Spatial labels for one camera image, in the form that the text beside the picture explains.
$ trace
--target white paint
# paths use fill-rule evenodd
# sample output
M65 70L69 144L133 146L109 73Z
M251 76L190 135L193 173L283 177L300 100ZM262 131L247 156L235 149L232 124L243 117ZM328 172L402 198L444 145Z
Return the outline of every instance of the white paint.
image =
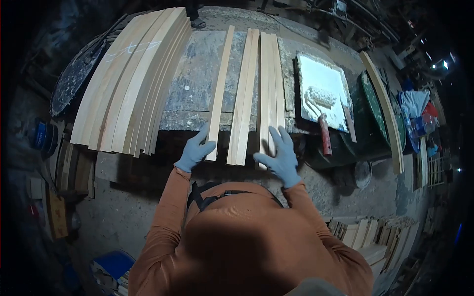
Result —
M342 69L340 71L334 70L304 55L298 55L298 59L301 69L301 101L308 115L317 122L319 116L325 113L328 126L339 130L342 128L343 131L348 133L349 130L347 129L342 105L350 106L347 98L349 92L348 90L346 91L342 81L341 74L343 75L344 73ZM328 108L316 104L312 100L305 99L304 93L310 88L313 88L316 93L321 95L334 97L335 101L332 107Z

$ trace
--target orange long-sleeve shirt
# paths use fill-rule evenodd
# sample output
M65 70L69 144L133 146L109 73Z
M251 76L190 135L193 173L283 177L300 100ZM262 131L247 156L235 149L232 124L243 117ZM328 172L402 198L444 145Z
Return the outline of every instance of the orange long-sleeve shirt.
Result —
M302 181L283 192L290 208L260 185L229 182L202 197L249 193L222 197L202 212L193 202L186 215L190 177L177 168L170 174L130 271L130 296L283 295L308 277L349 296L371 294L370 266L329 232Z

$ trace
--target workshop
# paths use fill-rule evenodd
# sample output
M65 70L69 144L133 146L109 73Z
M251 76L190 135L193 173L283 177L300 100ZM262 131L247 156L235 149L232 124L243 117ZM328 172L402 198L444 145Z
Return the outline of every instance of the workshop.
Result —
M472 248L474 126L457 26L472 7L5 2L6 295L417 296L461 281L448 268Z

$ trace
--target blue label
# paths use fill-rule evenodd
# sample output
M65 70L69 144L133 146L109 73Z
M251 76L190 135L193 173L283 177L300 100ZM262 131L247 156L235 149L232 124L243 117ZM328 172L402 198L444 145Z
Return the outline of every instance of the blue label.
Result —
M35 149L41 150L41 148L44 145L45 138L46 138L46 124L43 122L39 122L38 128L36 129Z

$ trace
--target red roller handle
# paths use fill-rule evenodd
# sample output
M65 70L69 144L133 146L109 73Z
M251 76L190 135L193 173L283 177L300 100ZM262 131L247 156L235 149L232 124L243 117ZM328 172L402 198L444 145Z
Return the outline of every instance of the red roller handle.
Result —
M321 138L323 140L323 155L331 156L331 139L329 138L328 122L326 121L326 114L321 114L318 118L319 126L321 127Z

